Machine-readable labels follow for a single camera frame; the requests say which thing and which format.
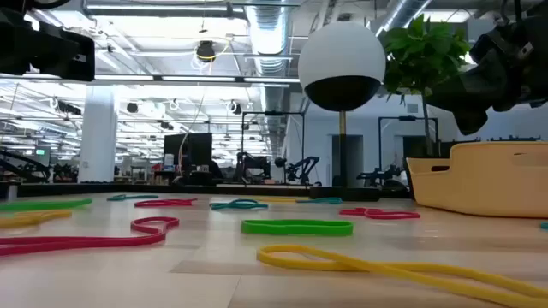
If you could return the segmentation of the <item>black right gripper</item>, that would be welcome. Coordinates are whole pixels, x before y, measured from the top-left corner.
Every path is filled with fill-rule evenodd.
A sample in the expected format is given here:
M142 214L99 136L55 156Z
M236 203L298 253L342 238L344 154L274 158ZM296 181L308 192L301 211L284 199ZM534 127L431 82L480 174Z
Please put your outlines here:
M432 88L426 103L452 112L463 135L477 133L487 110L547 98L547 14L497 26L478 37L469 51L476 63Z

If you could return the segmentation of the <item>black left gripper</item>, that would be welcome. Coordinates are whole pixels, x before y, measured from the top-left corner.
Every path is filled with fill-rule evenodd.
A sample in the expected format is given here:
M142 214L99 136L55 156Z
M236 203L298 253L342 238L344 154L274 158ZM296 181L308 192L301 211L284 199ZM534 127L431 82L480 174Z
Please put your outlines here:
M1 8L1 72L24 75L36 68L61 79L95 79L92 38L41 21L37 29L24 19L29 7Z

